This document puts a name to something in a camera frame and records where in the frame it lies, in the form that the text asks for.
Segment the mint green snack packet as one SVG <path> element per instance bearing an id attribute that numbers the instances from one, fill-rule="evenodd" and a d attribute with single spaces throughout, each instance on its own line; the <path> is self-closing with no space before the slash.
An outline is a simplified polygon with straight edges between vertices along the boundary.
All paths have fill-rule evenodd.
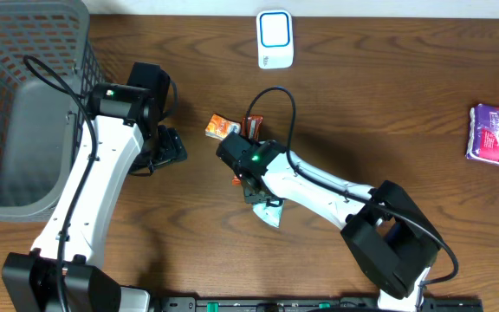
<path id="1" fill-rule="evenodd" d="M 264 203 L 253 205 L 253 212 L 267 225 L 278 228 L 281 223 L 283 206 L 270 206 Z"/>

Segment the small orange snack packet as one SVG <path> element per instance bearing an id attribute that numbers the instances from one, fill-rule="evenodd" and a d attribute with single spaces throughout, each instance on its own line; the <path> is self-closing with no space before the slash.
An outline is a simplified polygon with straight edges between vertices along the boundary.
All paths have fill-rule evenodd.
<path id="1" fill-rule="evenodd" d="M 223 140 L 230 133 L 240 134 L 241 124 L 232 120 L 228 120 L 219 114 L 213 114 L 205 128 L 205 135 L 217 140 Z"/>

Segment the orange red long snack packet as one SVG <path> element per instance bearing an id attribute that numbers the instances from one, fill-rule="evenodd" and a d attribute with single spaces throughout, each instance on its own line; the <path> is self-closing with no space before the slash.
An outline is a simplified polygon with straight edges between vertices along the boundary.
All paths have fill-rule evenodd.
<path id="1" fill-rule="evenodd" d="M 262 115 L 254 115 L 251 114 L 245 121 L 242 122 L 242 125 L 245 126 L 249 124 L 249 130 L 242 130 L 242 135 L 248 134 L 251 139 L 258 140 L 259 133 L 262 128 L 263 116 Z"/>

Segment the purple red snack packet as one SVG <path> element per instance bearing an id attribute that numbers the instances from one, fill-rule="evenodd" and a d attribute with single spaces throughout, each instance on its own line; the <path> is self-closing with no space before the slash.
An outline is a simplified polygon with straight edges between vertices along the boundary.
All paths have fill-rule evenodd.
<path id="1" fill-rule="evenodd" d="M 478 104 L 470 110 L 465 157 L 499 166 L 499 107 Z"/>

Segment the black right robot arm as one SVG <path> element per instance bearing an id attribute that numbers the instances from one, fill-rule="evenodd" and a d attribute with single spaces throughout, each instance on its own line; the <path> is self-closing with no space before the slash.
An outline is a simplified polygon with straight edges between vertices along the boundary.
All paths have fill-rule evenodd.
<path id="1" fill-rule="evenodd" d="M 217 156 L 239 178 L 244 200 L 266 224 L 277 227 L 292 201 L 340 230 L 340 235 L 380 295 L 377 306 L 417 311 L 428 274 L 446 244 L 399 185 L 379 187 L 335 177 L 303 161 L 274 141 L 257 142 L 234 134 Z"/>

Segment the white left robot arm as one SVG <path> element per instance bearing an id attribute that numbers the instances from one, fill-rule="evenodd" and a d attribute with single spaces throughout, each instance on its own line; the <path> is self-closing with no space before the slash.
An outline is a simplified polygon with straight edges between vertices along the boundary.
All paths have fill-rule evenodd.
<path id="1" fill-rule="evenodd" d="M 186 160 L 178 132 L 162 125 L 172 78 L 157 64 L 137 62 L 125 85 L 100 82 L 77 94 L 32 55 L 23 58 L 41 81 L 71 97 L 84 123 L 81 145 L 50 220 L 30 252 L 11 252 L 3 284 L 17 311 L 157 311 L 158 300 L 122 286 L 103 269 L 108 228 L 126 176 L 148 177 Z"/>

